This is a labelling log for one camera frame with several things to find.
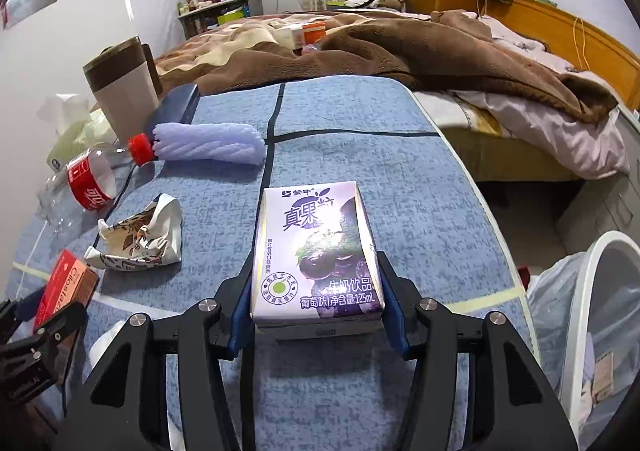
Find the crumpled snack wrapper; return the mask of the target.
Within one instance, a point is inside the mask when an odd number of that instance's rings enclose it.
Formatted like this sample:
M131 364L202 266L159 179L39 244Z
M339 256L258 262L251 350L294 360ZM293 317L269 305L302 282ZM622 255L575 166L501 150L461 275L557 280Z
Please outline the crumpled snack wrapper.
M180 263L182 209L177 198L160 193L137 214L107 225L98 221L102 249L89 246L85 263L96 269L136 272Z

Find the brown fleece blanket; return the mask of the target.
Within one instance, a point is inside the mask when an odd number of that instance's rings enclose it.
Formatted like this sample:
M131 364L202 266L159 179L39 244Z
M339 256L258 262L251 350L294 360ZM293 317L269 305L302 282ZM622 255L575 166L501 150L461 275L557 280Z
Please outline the brown fleece blanket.
M310 16L328 33L308 54L284 46L299 15L246 19L191 38L156 58L165 90L194 83L204 95L322 78L384 76L412 90L473 90L520 97L597 124L616 107L604 85L545 67L492 38L488 26L460 11L433 19L340 12Z

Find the cluttered shelf desk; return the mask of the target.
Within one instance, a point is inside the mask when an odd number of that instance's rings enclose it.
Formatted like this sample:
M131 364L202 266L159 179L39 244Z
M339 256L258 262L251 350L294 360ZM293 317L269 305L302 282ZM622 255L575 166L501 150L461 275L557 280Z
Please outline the cluttered shelf desk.
M263 14L262 0L220 0L180 14L179 21L188 40L229 22Z

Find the green tissue pack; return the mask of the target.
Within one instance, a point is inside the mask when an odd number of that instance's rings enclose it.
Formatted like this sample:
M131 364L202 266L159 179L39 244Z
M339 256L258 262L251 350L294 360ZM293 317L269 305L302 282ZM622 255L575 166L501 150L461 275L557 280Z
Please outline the green tissue pack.
M103 111L82 95L47 96L36 115L40 121L53 126L56 133L56 141L46 159L55 173L81 152L102 142L117 141Z

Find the purple grape milk carton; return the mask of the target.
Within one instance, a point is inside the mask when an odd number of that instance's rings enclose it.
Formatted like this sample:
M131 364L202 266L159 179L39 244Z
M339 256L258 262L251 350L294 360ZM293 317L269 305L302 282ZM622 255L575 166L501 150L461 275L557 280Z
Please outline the purple grape milk carton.
M250 316L275 339L359 335L382 327L385 298L356 182L262 191Z

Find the dark blue flat case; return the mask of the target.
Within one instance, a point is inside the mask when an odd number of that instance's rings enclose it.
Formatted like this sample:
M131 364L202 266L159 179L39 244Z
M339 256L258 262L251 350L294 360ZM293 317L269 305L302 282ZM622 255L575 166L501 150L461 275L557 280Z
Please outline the dark blue flat case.
M158 124L191 124L200 97L200 89L194 83L171 89L151 116L145 133L151 135Z

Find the orange red medicine box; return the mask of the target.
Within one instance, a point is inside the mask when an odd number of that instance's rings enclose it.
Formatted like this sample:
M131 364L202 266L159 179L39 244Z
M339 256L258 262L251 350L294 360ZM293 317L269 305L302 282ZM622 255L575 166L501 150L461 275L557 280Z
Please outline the orange red medicine box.
M78 301L87 307L99 278L82 260L63 249L38 305L34 330L66 305Z

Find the pink bed sheet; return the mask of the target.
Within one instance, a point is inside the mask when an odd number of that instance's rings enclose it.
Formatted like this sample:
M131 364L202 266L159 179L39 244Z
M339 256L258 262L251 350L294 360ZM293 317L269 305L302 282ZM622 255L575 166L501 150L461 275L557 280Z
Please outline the pink bed sheet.
M630 172L623 135L616 122L623 100L590 71L579 71L548 52L540 41L521 36L495 18L471 11L434 11L433 22L450 24L567 76L613 99L614 108L596 124L521 97L476 90L417 93L423 111L446 134L468 170L480 182L598 180Z

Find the beige brown tumbler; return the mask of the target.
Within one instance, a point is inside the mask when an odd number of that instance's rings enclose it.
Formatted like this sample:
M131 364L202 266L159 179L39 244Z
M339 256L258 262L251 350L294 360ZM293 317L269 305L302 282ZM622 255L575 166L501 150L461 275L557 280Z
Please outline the beige brown tumbler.
M163 93L148 44L140 37L107 47L83 67L86 81L117 139L145 131Z

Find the blue patterned table cover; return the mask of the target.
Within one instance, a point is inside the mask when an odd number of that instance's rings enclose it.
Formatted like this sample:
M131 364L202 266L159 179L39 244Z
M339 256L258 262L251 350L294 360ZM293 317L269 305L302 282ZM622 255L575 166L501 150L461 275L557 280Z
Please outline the blue patterned table cover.
M152 162L124 173L127 188L101 217L109 224L170 194L182 209L182 260L146 272L104 272L76 341L64 387L35 402L58 428L90 373L94 342L137 311L183 312L213 295L250 257L265 188L288 187L270 222L274 273L326 269L318 208L333 182L356 182L375 246L398 275L457 310L503 311L528 346L532 321L513 259L480 190L409 90L388 78L334 76L204 97L194 122L245 123L271 142L264 166ZM389 450L413 375L383 331L278 341L256 336L254 401L261 450Z

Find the wooden headboard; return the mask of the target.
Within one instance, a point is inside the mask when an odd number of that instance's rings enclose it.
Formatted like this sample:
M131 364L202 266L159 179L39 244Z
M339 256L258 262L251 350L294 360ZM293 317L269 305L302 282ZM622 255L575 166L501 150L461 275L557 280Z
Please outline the wooden headboard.
M538 0L488 0L488 15L544 43L552 54L610 83L631 110L639 109L639 57L611 35Z

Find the clear cola bottle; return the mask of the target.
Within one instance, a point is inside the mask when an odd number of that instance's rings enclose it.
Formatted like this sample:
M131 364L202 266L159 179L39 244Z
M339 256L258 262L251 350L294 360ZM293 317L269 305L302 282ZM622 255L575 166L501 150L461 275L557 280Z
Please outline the clear cola bottle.
M145 133L130 138L124 146L100 142L47 179L37 194L38 214L55 231L70 228L82 214L114 202L134 165L154 158L152 142Z

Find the orange box on bed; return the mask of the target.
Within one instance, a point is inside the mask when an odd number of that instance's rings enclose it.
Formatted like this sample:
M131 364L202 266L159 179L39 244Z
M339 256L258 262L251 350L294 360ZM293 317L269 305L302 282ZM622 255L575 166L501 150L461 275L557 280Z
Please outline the orange box on bed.
M288 24L273 32L274 39L283 47L297 50L314 44L326 36L326 22L315 21L304 24Z

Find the white trash bin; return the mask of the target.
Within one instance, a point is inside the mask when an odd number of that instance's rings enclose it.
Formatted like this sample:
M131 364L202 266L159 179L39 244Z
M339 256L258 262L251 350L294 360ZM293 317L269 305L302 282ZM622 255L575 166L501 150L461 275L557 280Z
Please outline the white trash bin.
M639 374L639 245L608 231L526 292L541 367L580 449L587 449Z

